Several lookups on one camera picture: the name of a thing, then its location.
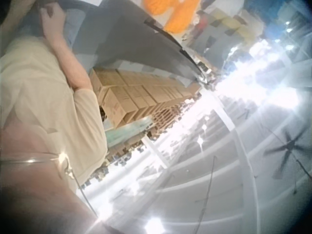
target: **ceiling fan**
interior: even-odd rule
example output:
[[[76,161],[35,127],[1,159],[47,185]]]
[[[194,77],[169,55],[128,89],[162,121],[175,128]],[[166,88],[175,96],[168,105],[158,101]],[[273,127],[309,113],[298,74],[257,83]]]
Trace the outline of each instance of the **ceiling fan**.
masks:
[[[286,130],[285,131],[285,138],[286,138],[286,143],[284,143],[282,146],[277,147],[277,148],[273,148],[273,149],[269,149],[266,150],[264,152],[264,156],[269,156],[271,154],[274,154],[276,152],[281,152],[281,151],[285,151],[285,154],[283,156],[283,160],[281,162],[281,165],[278,167],[278,169],[275,171],[273,178],[274,179],[281,179],[283,176],[283,172],[286,166],[286,163],[288,162],[290,155],[292,154],[296,160],[296,162],[300,165],[300,167],[303,169],[303,171],[308,175],[308,177],[312,180],[312,176],[308,173],[308,171],[304,168],[304,166],[302,165],[302,163],[297,159],[297,157],[293,154],[294,151],[298,151],[301,154],[303,154],[304,156],[307,157],[311,157],[311,148],[309,147],[305,147],[302,146],[300,144],[297,144],[296,142],[302,137],[302,135],[306,132],[306,130],[309,127],[306,126],[304,127],[300,133],[298,133],[298,135],[295,138],[291,138],[289,132]]]

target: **hand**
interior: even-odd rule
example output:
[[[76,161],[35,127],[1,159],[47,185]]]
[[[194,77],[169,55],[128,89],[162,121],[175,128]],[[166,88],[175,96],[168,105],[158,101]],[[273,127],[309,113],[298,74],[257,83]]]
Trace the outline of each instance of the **hand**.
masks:
[[[49,3],[40,9],[43,34],[53,47],[64,39],[63,29],[66,14],[57,2]]]

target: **beige shirt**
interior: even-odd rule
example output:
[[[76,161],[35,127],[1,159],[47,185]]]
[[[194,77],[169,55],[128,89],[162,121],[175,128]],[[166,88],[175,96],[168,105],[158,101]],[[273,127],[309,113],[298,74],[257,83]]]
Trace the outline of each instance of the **beige shirt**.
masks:
[[[14,111],[50,152],[68,155],[79,183],[84,183],[107,153],[95,93],[73,92],[53,52],[35,37],[15,40],[0,62],[1,127]]]

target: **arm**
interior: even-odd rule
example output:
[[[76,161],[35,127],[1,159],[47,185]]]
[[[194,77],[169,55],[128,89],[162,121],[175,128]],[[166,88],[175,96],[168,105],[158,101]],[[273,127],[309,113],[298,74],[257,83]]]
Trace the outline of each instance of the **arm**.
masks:
[[[58,3],[47,4],[40,10],[43,33],[54,50],[58,62],[74,91],[79,89],[93,90],[90,78],[78,62],[63,37],[66,14]]]

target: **skin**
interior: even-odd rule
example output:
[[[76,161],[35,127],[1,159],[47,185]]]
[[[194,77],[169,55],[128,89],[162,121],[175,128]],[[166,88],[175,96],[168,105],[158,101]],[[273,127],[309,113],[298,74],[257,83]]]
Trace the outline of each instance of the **skin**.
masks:
[[[40,10],[43,32],[74,91],[92,89],[88,74],[66,45],[66,14],[57,3]],[[11,113],[1,130],[1,158],[28,160],[26,152],[47,152],[27,124]],[[120,233],[98,222],[91,210],[65,185],[58,162],[1,166],[0,217],[8,233]]]

